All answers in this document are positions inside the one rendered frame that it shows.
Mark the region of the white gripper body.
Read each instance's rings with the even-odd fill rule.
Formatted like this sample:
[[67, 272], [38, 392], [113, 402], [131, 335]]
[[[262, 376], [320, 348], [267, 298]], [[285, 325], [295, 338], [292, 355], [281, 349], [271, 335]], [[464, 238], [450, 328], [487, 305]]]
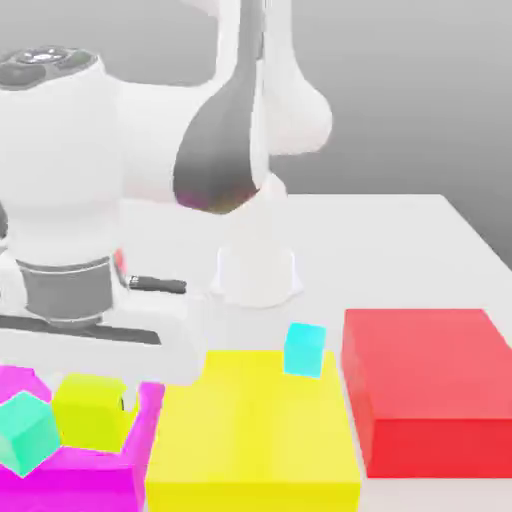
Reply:
[[39, 375], [188, 385], [200, 376], [206, 354], [200, 310], [185, 295], [129, 294], [99, 323], [78, 328], [0, 313], [0, 361]]

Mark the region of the small lime cube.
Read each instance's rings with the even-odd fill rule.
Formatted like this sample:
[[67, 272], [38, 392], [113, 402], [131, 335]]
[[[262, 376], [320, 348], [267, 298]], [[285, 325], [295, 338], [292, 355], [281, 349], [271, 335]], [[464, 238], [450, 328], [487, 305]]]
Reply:
[[119, 453], [138, 413], [138, 401], [126, 409], [127, 386], [119, 378], [71, 373], [52, 398], [61, 443]]

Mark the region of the small teal cube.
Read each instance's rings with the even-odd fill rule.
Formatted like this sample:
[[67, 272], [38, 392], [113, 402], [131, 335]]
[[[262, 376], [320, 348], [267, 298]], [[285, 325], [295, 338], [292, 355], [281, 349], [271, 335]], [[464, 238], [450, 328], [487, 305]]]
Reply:
[[0, 404], [0, 465], [24, 478], [60, 446], [49, 403], [21, 391]]

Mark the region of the small cyan cube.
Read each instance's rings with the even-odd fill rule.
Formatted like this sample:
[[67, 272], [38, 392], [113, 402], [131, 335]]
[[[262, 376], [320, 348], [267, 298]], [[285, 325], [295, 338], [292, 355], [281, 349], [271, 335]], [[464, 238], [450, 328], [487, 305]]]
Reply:
[[284, 372], [319, 378], [323, 368], [327, 330], [323, 326], [291, 323], [284, 344]]

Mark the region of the large magenta box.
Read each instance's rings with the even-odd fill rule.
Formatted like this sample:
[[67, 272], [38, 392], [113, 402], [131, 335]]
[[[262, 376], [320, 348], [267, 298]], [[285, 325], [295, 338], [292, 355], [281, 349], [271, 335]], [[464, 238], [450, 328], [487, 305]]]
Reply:
[[[29, 368], [0, 366], [0, 404], [21, 391], [50, 405], [56, 393]], [[140, 384], [138, 413], [119, 453], [61, 443], [24, 478], [0, 465], [0, 512], [142, 512], [163, 395], [161, 384]]]

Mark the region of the large yellow box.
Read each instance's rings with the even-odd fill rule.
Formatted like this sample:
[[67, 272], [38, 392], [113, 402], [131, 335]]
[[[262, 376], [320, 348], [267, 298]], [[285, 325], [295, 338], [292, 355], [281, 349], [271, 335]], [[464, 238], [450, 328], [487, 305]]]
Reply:
[[360, 486], [333, 353], [315, 379], [280, 351], [211, 351], [196, 382], [167, 387], [148, 512], [357, 512]]

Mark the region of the large red box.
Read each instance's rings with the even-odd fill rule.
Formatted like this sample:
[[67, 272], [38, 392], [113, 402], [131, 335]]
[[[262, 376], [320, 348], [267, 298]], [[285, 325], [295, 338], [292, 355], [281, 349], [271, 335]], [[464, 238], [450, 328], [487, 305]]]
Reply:
[[481, 309], [349, 309], [341, 365], [370, 478], [512, 479], [512, 347]]

